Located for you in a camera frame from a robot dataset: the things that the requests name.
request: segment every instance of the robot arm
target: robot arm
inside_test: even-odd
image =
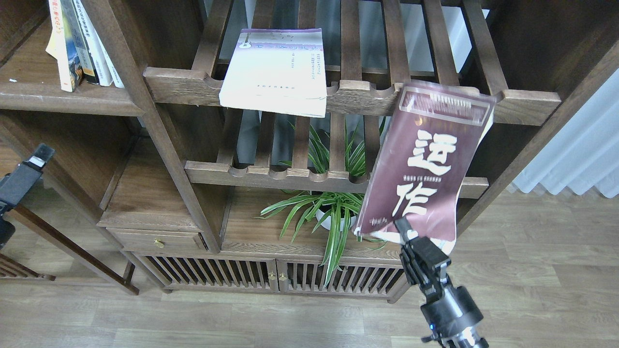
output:
[[[404,240],[412,230],[408,220],[395,222]],[[400,260],[410,285],[419,285],[426,297],[422,313],[432,330],[423,342],[437,341],[443,348],[488,348],[488,342],[477,333],[483,315],[469,292],[455,288],[447,275],[451,259],[428,237],[416,237],[402,245]]]
[[[0,180],[0,250],[15,232],[15,227],[4,220],[4,213],[15,208],[43,174],[43,167],[56,151],[40,144],[29,159]]]

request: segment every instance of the white flower pot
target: white flower pot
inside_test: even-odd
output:
[[[318,209],[316,211],[316,220],[320,221],[322,219],[322,217],[324,216],[324,212],[320,209]],[[357,221],[357,217],[356,216],[351,216],[350,217],[350,226],[353,227],[355,225],[355,222]],[[331,230],[331,216],[327,217],[327,219],[325,219],[325,221],[323,221],[320,226]],[[340,231],[342,230],[342,228],[344,228],[344,219],[341,219],[340,221]]]

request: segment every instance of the book cover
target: book cover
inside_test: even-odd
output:
[[[92,25],[88,13],[86,13],[86,10],[84,9],[82,0],[73,0],[73,4],[75,5],[77,20],[82,30],[82,34],[84,34],[86,44],[88,45],[90,57],[92,58],[92,62],[95,66],[95,72],[99,78],[99,84],[102,86],[109,86],[112,84],[112,76],[107,63],[105,62],[105,56],[103,55],[103,50],[101,49],[101,43],[99,42],[97,31]]]
[[[124,88],[124,84],[122,82],[122,80],[120,79],[120,76],[118,75],[118,71],[116,71],[116,68],[114,67],[114,63],[112,63],[112,60],[110,59],[110,56],[108,55],[107,50],[105,49],[105,46],[103,46],[103,42],[101,42],[101,38],[99,39],[99,44],[101,44],[101,51],[103,52],[103,57],[105,57],[105,62],[108,65],[108,68],[110,69],[110,74],[112,75],[112,81],[114,81],[114,85],[118,88]]]
[[[73,37],[65,30],[67,23],[59,0],[49,0],[52,32],[56,41],[56,60],[60,76],[60,88],[67,92],[75,91],[82,78],[82,68],[77,55]]]
[[[77,55],[79,56],[84,77],[89,84],[99,84],[97,73],[95,72],[95,66],[90,58],[88,50],[88,44],[82,34],[79,22],[77,21],[77,14],[72,0],[60,0],[60,5],[63,10],[63,17],[68,24],[65,26],[65,32],[71,33],[73,36],[73,43],[75,44]]]
[[[323,118],[327,84],[321,29],[243,29],[222,106]]]
[[[475,150],[492,125],[495,98],[412,81],[404,86],[374,165],[356,235],[405,242],[427,236],[449,254],[456,244],[456,203]]]

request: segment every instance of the book spine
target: book spine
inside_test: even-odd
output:
[[[99,78],[99,84],[102,86],[109,86],[112,84],[112,76],[107,63],[105,62],[105,57],[103,55],[103,50],[101,48],[101,43],[99,42],[97,31],[92,25],[90,17],[84,9],[82,0],[73,0],[73,4],[75,5],[77,13],[77,21],[79,22],[84,37],[86,38],[86,44],[88,45],[90,57],[95,65],[95,71],[97,72],[97,77]]]
[[[59,0],[49,0],[51,25],[56,35],[56,55],[58,61],[58,73],[60,76],[60,88],[67,92],[73,92],[79,84],[81,75],[79,71],[79,57],[73,44],[73,39],[65,32],[65,20],[60,8]]]
[[[106,63],[108,63],[108,68],[110,69],[110,74],[112,75],[112,80],[114,80],[114,85],[118,88],[124,88],[124,84],[118,75],[118,71],[114,67],[114,63],[110,59],[108,52],[105,50],[105,46],[103,46],[103,42],[101,42],[101,38],[99,38],[99,43],[101,44],[101,50],[103,51],[103,56],[105,57]]]
[[[77,14],[72,0],[60,0],[60,5],[63,10],[64,18],[68,23],[65,31],[70,31],[73,36],[73,42],[75,43],[77,55],[82,63],[82,70],[86,77],[86,81],[89,84],[99,84],[97,73],[95,72],[95,66],[90,58],[88,52],[88,44],[82,34],[79,22],[77,21]]]

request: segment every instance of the chinese characters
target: chinese characters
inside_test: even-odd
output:
[[[451,169],[451,166],[445,165],[445,163],[447,162],[447,155],[456,151],[456,142],[457,137],[450,134],[434,133],[434,135],[432,135],[427,131],[419,129],[417,131],[417,140],[415,141],[413,156],[409,157],[407,164],[409,167],[427,169],[434,175],[443,176]],[[427,157],[426,148],[430,150]],[[405,185],[397,185],[396,194],[400,198],[393,210],[392,216],[396,216],[405,199],[407,202],[402,216],[408,213],[425,215],[428,209],[424,207],[423,204],[427,203],[429,197],[435,194],[438,189],[424,187],[422,179],[439,183],[441,180],[437,176],[407,176],[411,179],[418,178],[419,182],[417,184],[412,182]]]

